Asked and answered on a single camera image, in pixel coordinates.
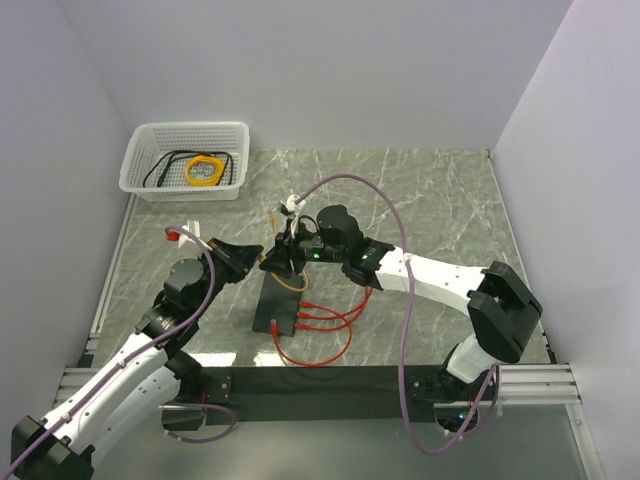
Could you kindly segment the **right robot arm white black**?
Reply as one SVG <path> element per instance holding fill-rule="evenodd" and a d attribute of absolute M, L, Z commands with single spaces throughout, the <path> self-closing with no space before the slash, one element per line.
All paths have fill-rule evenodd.
<path fill-rule="evenodd" d="M 323 208 L 309 230 L 292 212 L 261 262 L 261 270 L 289 278 L 309 262 L 340 265 L 353 283 L 399 291 L 465 314 L 473 328 L 443 365 L 440 387 L 452 399 L 465 397 L 490 366 L 518 363 L 543 308 L 508 264 L 469 267 L 405 252 L 367 237 L 343 205 Z"/>

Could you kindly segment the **black network switch box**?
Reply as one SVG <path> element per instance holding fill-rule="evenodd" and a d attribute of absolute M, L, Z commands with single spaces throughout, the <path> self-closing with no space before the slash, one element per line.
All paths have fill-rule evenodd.
<path fill-rule="evenodd" d="M 253 318 L 253 332 L 270 334 L 274 320 L 279 335 L 294 335 L 304 281 L 301 276 L 294 276 L 287 283 L 293 290 L 283 287 L 270 273 L 265 275 Z"/>

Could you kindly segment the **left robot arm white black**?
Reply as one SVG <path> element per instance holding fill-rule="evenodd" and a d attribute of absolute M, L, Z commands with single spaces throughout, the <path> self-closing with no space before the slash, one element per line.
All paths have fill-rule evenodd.
<path fill-rule="evenodd" d="M 11 433 L 9 476 L 89 479 L 99 454 L 148 410 L 202 397 L 200 363 L 184 352 L 198 320 L 227 284 L 245 279 L 260 245 L 194 241 L 201 253 L 176 262 L 162 290 L 114 356 L 73 396 Z"/>

